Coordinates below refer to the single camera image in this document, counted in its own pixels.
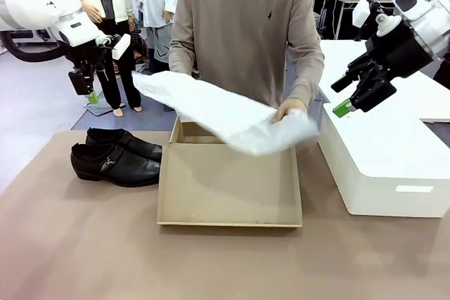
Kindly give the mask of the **white wrapping paper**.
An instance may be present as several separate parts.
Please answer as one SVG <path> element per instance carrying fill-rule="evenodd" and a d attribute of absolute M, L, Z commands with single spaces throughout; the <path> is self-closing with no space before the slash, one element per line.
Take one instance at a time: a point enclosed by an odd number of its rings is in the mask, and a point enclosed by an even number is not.
<path fill-rule="evenodd" d="M 276 109 L 211 83 L 178 72 L 133 72 L 144 96 L 174 109 L 184 122 L 195 122 L 230 148 L 252 156 L 287 150 L 318 136 L 317 123 L 301 110 L 275 122 Z"/>

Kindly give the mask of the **pile of colourful clothes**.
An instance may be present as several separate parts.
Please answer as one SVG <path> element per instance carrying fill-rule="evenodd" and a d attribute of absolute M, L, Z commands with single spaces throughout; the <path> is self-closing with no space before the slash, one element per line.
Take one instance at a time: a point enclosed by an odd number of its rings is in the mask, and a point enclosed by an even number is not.
<path fill-rule="evenodd" d="M 136 71 L 142 74 L 151 74 L 148 48 L 145 41 L 141 37 L 133 39 L 132 49 Z"/>

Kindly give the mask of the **person's left forearm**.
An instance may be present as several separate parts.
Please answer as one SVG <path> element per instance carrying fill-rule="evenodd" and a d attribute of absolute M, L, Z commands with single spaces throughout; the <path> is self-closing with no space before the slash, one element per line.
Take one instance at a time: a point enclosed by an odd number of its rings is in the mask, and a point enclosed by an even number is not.
<path fill-rule="evenodd" d="M 288 55 L 295 66 L 296 78 L 288 100 L 301 102 L 304 110 L 316 96 L 324 69 L 324 54 L 320 41 L 304 46 L 288 46 Z"/>

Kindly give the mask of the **grey mannequin base plate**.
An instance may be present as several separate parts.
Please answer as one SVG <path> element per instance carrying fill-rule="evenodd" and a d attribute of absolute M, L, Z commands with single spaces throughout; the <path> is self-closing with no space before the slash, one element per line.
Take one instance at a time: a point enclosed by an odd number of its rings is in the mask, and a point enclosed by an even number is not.
<path fill-rule="evenodd" d="M 101 116 L 113 111 L 110 105 L 104 100 L 98 103 L 87 103 L 84 105 L 84 108 L 95 116 Z"/>

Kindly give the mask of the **white storage bin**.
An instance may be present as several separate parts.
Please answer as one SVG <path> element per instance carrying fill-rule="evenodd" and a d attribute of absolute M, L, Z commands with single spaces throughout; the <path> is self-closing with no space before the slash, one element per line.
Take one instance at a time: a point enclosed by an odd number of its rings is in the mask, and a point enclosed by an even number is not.
<path fill-rule="evenodd" d="M 441 219 L 450 211 L 450 148 L 416 117 L 336 117 L 326 103 L 319 146 L 352 215 Z"/>

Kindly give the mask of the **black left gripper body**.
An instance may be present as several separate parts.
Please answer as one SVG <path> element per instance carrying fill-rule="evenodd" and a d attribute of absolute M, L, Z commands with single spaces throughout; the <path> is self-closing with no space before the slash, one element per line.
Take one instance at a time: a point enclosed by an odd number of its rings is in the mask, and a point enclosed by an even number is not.
<path fill-rule="evenodd" d="M 83 72 L 93 74 L 94 71 L 103 71 L 105 69 L 105 58 L 112 47 L 101 44 L 82 44 L 71 48 L 72 62 L 75 67 L 79 67 Z"/>

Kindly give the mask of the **person's right forearm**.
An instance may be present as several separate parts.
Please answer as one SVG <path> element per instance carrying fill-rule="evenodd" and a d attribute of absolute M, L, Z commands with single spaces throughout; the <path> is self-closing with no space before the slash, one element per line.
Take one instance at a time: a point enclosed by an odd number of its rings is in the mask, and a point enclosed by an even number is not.
<path fill-rule="evenodd" d="M 171 41 L 169 50 L 169 69 L 173 72 L 198 75 L 195 46 L 192 39 L 175 39 Z"/>

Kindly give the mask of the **black leather buckle shoe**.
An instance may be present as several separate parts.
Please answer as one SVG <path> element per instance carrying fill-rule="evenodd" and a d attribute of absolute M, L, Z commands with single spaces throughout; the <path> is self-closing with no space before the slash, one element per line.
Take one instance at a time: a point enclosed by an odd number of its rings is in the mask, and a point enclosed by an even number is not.
<path fill-rule="evenodd" d="M 138 188 L 159 182 L 160 163 L 125 150 L 119 145 L 72 146 L 70 161 L 78 178 L 108 181 L 125 188 Z"/>
<path fill-rule="evenodd" d="M 161 145 L 143 141 L 124 129 L 89 128 L 86 133 L 86 144 L 118 145 L 139 157 L 158 163 L 162 160 Z"/>

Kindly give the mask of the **white round gripper mount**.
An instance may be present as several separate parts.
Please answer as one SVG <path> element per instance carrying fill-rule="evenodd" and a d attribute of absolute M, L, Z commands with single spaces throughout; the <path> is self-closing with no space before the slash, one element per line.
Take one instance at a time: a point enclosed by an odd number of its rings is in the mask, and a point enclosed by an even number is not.
<path fill-rule="evenodd" d="M 376 16 L 375 21 L 378 24 L 376 35 L 383 37 L 394 30 L 402 22 L 402 18 L 400 15 L 386 15 L 381 13 Z"/>

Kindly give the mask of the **person in beige sweater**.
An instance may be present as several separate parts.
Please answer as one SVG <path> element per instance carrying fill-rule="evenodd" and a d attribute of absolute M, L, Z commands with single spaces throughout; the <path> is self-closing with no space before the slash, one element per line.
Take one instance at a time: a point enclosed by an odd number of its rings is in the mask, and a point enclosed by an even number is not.
<path fill-rule="evenodd" d="M 320 41 L 314 0 L 178 0 L 173 38 L 194 41 L 203 81 L 277 109 L 296 78 L 288 46 Z"/>

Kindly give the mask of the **cardboard shoe box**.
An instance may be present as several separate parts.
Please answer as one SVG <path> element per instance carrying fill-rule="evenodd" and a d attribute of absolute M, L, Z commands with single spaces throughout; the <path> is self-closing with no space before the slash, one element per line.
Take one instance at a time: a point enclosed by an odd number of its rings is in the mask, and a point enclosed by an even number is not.
<path fill-rule="evenodd" d="M 246 155 L 197 124 L 177 119 L 163 146 L 157 222 L 161 226 L 302 227 L 296 150 Z"/>

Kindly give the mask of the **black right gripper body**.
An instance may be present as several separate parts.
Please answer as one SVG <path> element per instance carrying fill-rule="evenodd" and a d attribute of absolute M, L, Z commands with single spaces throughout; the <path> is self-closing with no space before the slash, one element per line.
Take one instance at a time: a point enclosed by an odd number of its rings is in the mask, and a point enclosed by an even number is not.
<path fill-rule="evenodd" d="M 366 42 L 366 49 L 386 79 L 407 78 L 433 61 L 403 21 L 382 37 L 372 35 Z"/>

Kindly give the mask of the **person's left hand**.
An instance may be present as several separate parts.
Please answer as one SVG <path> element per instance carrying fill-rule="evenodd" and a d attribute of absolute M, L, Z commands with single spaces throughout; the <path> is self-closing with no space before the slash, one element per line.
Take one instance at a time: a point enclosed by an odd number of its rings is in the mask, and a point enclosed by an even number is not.
<path fill-rule="evenodd" d="M 288 98 L 278 107 L 272 122 L 276 123 L 281 121 L 286 115 L 289 114 L 291 110 L 299 110 L 306 115 L 308 114 L 308 107 L 301 100 L 296 98 Z"/>

